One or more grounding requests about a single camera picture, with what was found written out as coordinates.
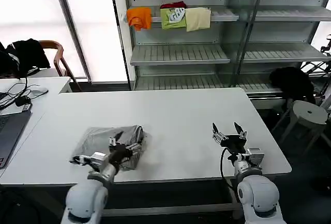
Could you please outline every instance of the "laptop keyboard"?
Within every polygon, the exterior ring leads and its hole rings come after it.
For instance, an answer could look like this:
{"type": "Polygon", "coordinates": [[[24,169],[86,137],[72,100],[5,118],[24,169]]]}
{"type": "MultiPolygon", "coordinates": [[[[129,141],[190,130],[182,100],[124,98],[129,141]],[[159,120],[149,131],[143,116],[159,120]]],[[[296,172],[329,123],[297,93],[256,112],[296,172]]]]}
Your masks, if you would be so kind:
{"type": "Polygon", "coordinates": [[[9,120],[8,116],[0,116],[0,132],[6,125],[7,121],[9,120]]]}

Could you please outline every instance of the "folded cloth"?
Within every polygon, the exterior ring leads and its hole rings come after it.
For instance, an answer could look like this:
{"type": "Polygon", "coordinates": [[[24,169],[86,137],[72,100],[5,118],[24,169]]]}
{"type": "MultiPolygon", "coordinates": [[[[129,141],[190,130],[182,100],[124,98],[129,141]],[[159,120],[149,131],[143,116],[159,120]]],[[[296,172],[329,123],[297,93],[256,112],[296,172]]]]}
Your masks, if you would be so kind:
{"type": "Polygon", "coordinates": [[[150,8],[130,8],[126,12],[130,26],[134,26],[136,31],[142,28],[150,29],[152,26],[152,11],[150,8]]]}
{"type": "Polygon", "coordinates": [[[75,156],[92,156],[94,152],[110,154],[109,138],[114,138],[118,133],[123,132],[118,142],[126,145],[140,143],[142,150],[133,155],[130,160],[123,162],[119,168],[121,170],[134,170],[138,160],[144,151],[143,129],[141,126],[118,127],[118,128],[89,128],[80,140],[75,150],[72,152],[70,162],[75,163],[75,156]]]}
{"type": "Polygon", "coordinates": [[[160,9],[162,29],[181,28],[186,26],[185,8],[160,9]]]}
{"type": "Polygon", "coordinates": [[[160,9],[162,9],[162,8],[187,8],[187,6],[183,1],[181,1],[181,2],[177,2],[177,3],[163,4],[163,5],[161,5],[160,9]]]}
{"type": "Polygon", "coordinates": [[[187,8],[185,9],[186,31],[210,28],[209,8],[187,8]]]}

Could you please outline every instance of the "red cloth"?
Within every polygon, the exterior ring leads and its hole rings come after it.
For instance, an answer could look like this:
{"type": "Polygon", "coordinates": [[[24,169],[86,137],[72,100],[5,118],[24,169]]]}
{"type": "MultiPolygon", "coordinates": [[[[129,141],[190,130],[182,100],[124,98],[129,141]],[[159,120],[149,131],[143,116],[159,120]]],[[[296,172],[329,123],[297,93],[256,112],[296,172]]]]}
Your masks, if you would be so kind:
{"type": "Polygon", "coordinates": [[[163,5],[161,5],[160,9],[162,9],[162,8],[187,8],[187,6],[183,1],[181,1],[178,3],[163,4],[163,5]]]}

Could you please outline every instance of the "white table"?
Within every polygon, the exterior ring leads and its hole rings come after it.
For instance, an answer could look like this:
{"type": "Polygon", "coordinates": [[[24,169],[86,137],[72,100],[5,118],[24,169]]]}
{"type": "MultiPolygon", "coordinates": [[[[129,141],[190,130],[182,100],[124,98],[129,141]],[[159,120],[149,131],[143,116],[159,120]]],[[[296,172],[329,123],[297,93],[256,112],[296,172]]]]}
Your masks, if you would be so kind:
{"type": "MultiPolygon", "coordinates": [[[[52,108],[56,105],[53,101],[55,99],[55,96],[57,96],[59,93],[63,92],[70,92],[70,78],[69,77],[54,77],[54,78],[28,78],[28,86],[32,84],[38,84],[42,87],[45,87],[49,90],[49,92],[43,96],[40,96],[36,99],[32,100],[33,106],[31,108],[31,117],[26,124],[24,131],[22,132],[16,147],[11,154],[10,160],[8,163],[10,164],[15,157],[16,153],[20,150],[23,143],[27,139],[27,137],[30,135],[34,127],[37,125],[37,123],[40,121],[41,117],[44,115],[45,111],[48,108],[52,108]]],[[[22,79],[19,81],[18,79],[0,79],[0,92],[7,92],[10,87],[12,87],[17,82],[23,82],[25,83],[25,79],[22,79]]],[[[23,84],[16,85],[15,88],[13,88],[14,91],[10,92],[19,92],[20,90],[24,89],[23,84]]],[[[23,107],[17,107],[15,103],[8,108],[4,109],[0,112],[0,115],[3,114],[9,114],[9,113],[17,113],[22,112],[23,107]]],[[[0,177],[5,172],[6,168],[0,170],[0,177]]]]}
{"type": "MultiPolygon", "coordinates": [[[[130,125],[143,126],[147,149],[137,169],[120,172],[115,177],[117,183],[220,178],[223,148],[212,139],[212,122],[227,135],[236,134],[234,122],[248,131],[246,147],[265,152],[261,164],[264,174],[291,171],[240,88],[71,93],[57,96],[56,105],[29,135],[0,184],[78,183],[90,168],[72,165],[68,160],[86,129],[130,125]]],[[[226,159],[223,171],[225,177],[233,177],[233,166],[226,159]]]]}

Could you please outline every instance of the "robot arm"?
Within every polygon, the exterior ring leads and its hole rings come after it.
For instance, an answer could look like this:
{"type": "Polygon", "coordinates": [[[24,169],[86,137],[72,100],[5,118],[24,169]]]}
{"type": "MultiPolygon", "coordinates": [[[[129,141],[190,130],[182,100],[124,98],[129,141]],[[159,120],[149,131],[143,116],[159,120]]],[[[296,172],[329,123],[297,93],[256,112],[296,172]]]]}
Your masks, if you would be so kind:
{"type": "Polygon", "coordinates": [[[225,136],[213,124],[213,138],[227,149],[235,168],[237,194],[243,205],[246,224],[284,224],[276,185],[262,176],[260,163],[264,153],[259,148],[245,150],[247,132],[234,123],[238,135],[225,136]]]}
{"type": "Polygon", "coordinates": [[[75,160],[80,165],[93,168],[85,181],[71,187],[66,197],[66,208],[61,224],[100,222],[103,208],[107,203],[108,190],[119,171],[119,165],[130,159],[141,149],[141,145],[126,146],[110,139],[110,154],[95,152],[92,156],[81,155],[75,160]]]}

